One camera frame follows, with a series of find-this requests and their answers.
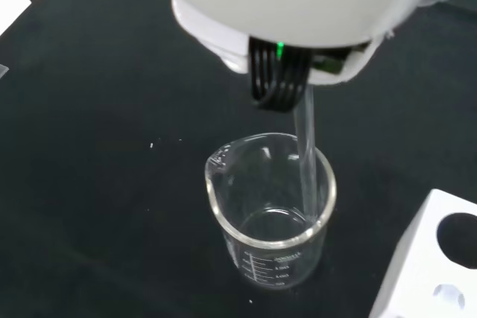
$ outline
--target glass beaker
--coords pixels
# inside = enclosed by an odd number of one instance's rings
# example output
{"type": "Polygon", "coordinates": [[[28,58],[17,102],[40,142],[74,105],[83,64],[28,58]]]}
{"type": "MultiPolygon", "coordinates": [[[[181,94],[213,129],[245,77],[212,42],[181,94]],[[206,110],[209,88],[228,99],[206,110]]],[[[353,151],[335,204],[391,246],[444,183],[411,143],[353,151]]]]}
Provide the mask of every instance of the glass beaker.
{"type": "Polygon", "coordinates": [[[226,144],[206,163],[206,187],[234,264],[269,289],[301,283],[320,260],[335,207],[335,175],[316,150],[318,216],[306,210],[297,137],[266,133],[226,144]]]}

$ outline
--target hole in white block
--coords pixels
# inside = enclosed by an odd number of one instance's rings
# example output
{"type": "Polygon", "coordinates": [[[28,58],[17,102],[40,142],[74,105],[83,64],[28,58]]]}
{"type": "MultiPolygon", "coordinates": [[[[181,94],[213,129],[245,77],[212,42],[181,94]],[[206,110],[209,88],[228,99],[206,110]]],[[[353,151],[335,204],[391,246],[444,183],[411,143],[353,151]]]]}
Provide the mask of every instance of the hole in white block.
{"type": "Polygon", "coordinates": [[[465,308],[465,297],[462,292],[453,284],[439,284],[433,296],[439,303],[462,311],[465,308]]]}
{"type": "Polygon", "coordinates": [[[437,241],[443,254],[463,267],[477,269],[477,217],[471,214],[452,214],[437,228],[437,241]]]}

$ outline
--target green led light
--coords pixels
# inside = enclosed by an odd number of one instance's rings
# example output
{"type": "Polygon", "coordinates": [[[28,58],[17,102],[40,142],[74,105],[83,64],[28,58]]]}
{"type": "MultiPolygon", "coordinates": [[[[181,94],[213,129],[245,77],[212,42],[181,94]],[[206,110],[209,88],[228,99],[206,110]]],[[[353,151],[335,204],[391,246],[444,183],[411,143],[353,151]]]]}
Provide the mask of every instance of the green led light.
{"type": "Polygon", "coordinates": [[[277,59],[280,60],[283,55],[283,48],[285,47],[285,44],[283,42],[278,42],[277,43],[277,59]]]}

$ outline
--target beaker rim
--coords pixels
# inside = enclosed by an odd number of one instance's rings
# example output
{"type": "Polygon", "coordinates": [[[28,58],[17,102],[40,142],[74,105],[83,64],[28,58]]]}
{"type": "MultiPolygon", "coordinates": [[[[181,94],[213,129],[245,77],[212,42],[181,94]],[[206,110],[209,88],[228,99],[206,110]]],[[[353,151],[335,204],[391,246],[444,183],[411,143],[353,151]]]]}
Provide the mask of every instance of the beaker rim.
{"type": "MultiPolygon", "coordinates": [[[[253,139],[253,138],[261,137],[261,136],[287,136],[295,140],[297,139],[296,136],[292,134],[288,134],[288,133],[261,133],[254,136],[245,137],[240,140],[253,139]]],[[[288,238],[286,240],[281,240],[281,241],[263,241],[263,240],[257,240],[255,238],[251,238],[250,236],[247,236],[241,233],[239,230],[237,230],[225,218],[218,204],[217,197],[215,196],[215,191],[212,185],[212,181],[209,178],[209,174],[208,174],[209,171],[207,170],[207,167],[209,165],[209,160],[213,157],[213,155],[210,156],[206,162],[206,187],[207,187],[207,193],[209,196],[209,203],[212,208],[212,212],[214,213],[215,219],[221,225],[222,229],[224,229],[227,234],[235,238],[237,241],[240,241],[243,244],[246,244],[251,247],[255,247],[257,249],[288,249],[291,247],[304,244],[305,242],[307,242],[308,240],[316,236],[319,232],[321,232],[325,228],[329,219],[331,218],[331,214],[333,213],[333,210],[335,208],[336,179],[335,179],[335,173],[333,172],[333,169],[330,163],[328,162],[328,159],[324,156],[323,153],[320,152],[318,148],[315,148],[315,152],[316,152],[316,156],[318,160],[320,160],[321,164],[323,165],[323,168],[326,173],[326,178],[328,179],[328,185],[329,185],[328,195],[326,198],[325,206],[323,208],[323,212],[321,212],[320,216],[315,221],[315,223],[311,227],[309,227],[307,230],[301,232],[299,235],[296,235],[293,238],[288,238]]]]}

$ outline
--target black tablecloth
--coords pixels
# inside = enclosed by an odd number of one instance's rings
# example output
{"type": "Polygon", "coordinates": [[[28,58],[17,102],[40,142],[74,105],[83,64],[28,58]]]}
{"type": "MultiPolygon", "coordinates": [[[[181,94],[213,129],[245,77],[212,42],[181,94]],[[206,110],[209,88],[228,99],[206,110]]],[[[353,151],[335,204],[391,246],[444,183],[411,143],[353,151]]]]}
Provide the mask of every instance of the black tablecloth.
{"type": "Polygon", "coordinates": [[[367,317],[429,190],[477,203],[476,20],[418,10],[316,90],[338,202],[319,268],[277,293],[241,280],[203,167],[291,116],[256,111],[170,0],[38,0],[0,38],[0,315],[367,317]]]}

